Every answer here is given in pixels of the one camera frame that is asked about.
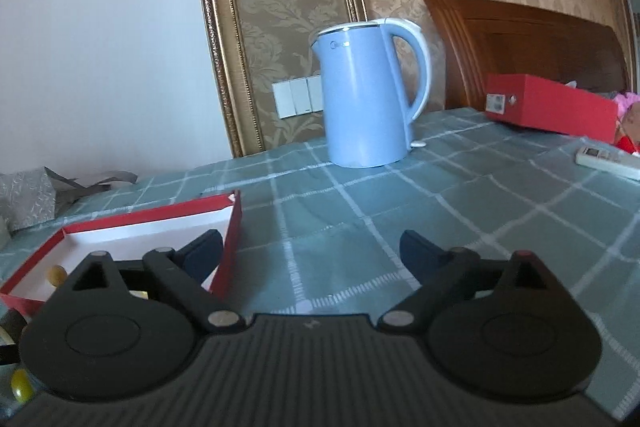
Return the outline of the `white remote control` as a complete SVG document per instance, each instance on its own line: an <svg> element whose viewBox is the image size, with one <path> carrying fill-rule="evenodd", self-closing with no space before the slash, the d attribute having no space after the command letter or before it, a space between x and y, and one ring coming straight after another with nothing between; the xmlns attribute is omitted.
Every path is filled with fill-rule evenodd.
<svg viewBox="0 0 640 427"><path fill-rule="evenodd" d="M640 180L639 157L623 150L611 152L603 148L584 146L576 152L575 161L582 167L608 172L629 180Z"/></svg>

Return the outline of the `wooden bed headboard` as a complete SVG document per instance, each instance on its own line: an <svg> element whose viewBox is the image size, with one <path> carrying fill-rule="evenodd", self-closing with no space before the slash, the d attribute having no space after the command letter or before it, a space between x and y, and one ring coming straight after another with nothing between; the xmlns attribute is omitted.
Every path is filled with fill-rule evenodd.
<svg viewBox="0 0 640 427"><path fill-rule="evenodd" d="M528 74L591 92L630 91L610 26L495 0L423 0L445 48L445 107L485 107L489 74Z"/></svg>

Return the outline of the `small brown longan fruit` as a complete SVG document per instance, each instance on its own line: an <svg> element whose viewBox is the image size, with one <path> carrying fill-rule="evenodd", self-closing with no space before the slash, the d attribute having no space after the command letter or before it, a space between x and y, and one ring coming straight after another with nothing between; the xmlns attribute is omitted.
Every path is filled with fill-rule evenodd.
<svg viewBox="0 0 640 427"><path fill-rule="evenodd" d="M67 279L67 272L62 265L52 265L47 269L47 281L55 288L60 287Z"/></svg>

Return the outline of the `red shallow tray box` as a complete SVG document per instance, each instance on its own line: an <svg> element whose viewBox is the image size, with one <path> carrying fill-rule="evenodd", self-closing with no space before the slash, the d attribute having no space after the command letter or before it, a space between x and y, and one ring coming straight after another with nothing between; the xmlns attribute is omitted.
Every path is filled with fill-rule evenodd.
<svg viewBox="0 0 640 427"><path fill-rule="evenodd" d="M201 286L224 299L231 286L241 219L241 194L233 191L65 225L35 249L2 284L1 301L31 317L54 291L47 280L52 265L61 265L66 272L72 272L93 251L108 251L115 260L138 260L154 247L178 251L210 229L221 234L224 252L217 268L207 274Z"/></svg>

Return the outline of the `pink plush toy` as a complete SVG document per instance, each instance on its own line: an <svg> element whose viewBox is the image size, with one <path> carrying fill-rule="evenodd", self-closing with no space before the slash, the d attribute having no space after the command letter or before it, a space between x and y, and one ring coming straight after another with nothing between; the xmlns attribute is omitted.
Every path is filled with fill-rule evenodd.
<svg viewBox="0 0 640 427"><path fill-rule="evenodd" d="M623 92L614 96L617 105L615 146L631 155L639 155L640 100L637 93Z"/></svg>

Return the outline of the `grey patterned gift bag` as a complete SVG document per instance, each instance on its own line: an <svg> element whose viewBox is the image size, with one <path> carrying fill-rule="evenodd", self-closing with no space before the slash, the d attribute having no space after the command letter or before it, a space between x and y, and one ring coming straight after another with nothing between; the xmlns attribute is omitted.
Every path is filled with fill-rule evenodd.
<svg viewBox="0 0 640 427"><path fill-rule="evenodd" d="M55 219L78 199L137 181L136 174L118 170L83 178L66 178L48 167L2 174L1 222L14 233Z"/></svg>

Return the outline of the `green checked tablecloth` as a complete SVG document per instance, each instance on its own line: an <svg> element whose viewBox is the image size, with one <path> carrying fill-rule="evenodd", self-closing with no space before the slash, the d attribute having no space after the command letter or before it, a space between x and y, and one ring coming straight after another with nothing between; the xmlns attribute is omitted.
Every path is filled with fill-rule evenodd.
<svg viewBox="0 0 640 427"><path fill-rule="evenodd" d="M321 139L85 198L62 225L239 191L229 301L246 314L380 315L416 288L402 232L486 258L533 251L603 339L590 397L616 418L639 402L639 185L579 166L582 141L462 108L427 113L396 164L345 169Z"/></svg>

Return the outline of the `light blue electric kettle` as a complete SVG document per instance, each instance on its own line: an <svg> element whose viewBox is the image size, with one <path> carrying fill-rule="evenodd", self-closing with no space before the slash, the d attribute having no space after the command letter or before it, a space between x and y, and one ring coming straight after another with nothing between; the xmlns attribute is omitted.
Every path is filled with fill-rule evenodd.
<svg viewBox="0 0 640 427"><path fill-rule="evenodd" d="M408 100L394 40L404 40L418 64L418 89ZM411 125L432 85L431 55L419 25L404 18L334 25L311 49L320 63L323 126L329 158L344 168L374 168L405 158Z"/></svg>

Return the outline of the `gold picture frame moulding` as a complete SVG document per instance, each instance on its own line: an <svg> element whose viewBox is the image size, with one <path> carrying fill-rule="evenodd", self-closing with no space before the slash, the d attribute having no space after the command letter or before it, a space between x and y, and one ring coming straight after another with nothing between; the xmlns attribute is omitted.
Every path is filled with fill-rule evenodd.
<svg viewBox="0 0 640 427"><path fill-rule="evenodd" d="M345 4L350 22L368 18L366 0L345 0ZM261 152L265 142L248 78L238 4L235 0L202 0L202 10L231 153L242 157Z"/></svg>

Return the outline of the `green tomato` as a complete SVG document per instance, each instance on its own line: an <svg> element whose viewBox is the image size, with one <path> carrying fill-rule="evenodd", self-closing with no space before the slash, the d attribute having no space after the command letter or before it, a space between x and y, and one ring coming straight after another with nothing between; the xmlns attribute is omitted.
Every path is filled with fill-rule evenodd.
<svg viewBox="0 0 640 427"><path fill-rule="evenodd" d="M20 404L27 403L35 395L34 387L32 387L32 382L25 369L15 369L11 376L10 386L15 400Z"/></svg>

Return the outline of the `white wall switch panel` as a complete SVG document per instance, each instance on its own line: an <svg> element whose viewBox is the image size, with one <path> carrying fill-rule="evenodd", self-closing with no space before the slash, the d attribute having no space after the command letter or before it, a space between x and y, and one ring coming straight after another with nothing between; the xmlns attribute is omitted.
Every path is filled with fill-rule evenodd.
<svg viewBox="0 0 640 427"><path fill-rule="evenodd" d="M319 76L282 80L272 85L274 103L280 119L321 113L322 86Z"/></svg>

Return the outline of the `red rectangular box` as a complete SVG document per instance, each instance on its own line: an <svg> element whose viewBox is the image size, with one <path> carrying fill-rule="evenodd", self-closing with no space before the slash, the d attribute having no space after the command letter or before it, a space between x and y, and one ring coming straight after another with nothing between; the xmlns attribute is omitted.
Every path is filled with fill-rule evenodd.
<svg viewBox="0 0 640 427"><path fill-rule="evenodd" d="M613 144L617 105L601 95L526 74L487 77L485 114L514 126Z"/></svg>

